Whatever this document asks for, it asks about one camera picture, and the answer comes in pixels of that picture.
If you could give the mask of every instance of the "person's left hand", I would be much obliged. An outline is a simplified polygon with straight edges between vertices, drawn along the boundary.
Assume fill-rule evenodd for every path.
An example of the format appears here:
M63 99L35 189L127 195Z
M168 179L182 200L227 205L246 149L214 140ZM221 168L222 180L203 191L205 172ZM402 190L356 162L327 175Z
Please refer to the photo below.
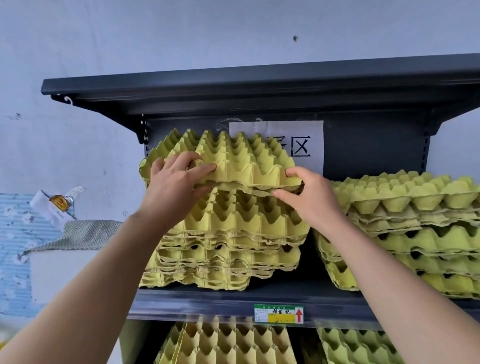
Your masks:
M195 185L213 172L216 164L208 163L187 169L192 161L201 159L195 152L182 152L156 159L150 170L150 185L137 211L148 224L166 233L182 221L200 197L212 187Z

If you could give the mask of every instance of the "orange sticker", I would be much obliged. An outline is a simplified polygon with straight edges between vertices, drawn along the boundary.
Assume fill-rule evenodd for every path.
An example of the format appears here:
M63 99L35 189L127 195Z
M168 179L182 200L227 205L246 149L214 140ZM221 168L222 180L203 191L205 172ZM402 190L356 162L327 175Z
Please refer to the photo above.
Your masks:
M60 194L56 194L55 196L52 196L49 200L63 212L67 211L68 208L70 207L65 197L63 197Z

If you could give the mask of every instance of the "red arrow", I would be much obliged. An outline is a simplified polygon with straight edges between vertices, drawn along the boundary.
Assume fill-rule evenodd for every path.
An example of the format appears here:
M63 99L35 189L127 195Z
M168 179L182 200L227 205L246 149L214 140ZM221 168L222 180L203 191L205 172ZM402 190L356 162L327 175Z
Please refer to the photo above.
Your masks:
M301 322L301 317L303 315L303 313L300 311L300 309L298 309L295 313L295 315L297 316L297 322L300 323Z

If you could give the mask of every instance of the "chinese character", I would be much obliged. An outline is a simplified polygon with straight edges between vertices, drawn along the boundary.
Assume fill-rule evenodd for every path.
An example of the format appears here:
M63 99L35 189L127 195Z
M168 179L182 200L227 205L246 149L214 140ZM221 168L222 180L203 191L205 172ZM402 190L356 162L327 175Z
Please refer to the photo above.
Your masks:
M285 139L285 136L274 136L274 138L276 139L276 141L278 141L278 142L280 143L280 145L282 146L282 148L285 148L285 146L287 145L287 143L282 144L283 140Z
M311 155L308 154L307 148L305 148L305 144L307 144L309 139L310 139L310 136L293 136L292 149L290 151L290 156L291 157L311 157Z

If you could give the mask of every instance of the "green and white label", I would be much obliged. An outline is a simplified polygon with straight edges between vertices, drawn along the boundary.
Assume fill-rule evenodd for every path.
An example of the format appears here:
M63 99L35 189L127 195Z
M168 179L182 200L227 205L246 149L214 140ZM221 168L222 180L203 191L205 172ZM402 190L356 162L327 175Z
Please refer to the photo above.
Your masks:
M303 306L276 304L253 305L255 322L268 324L303 324Z

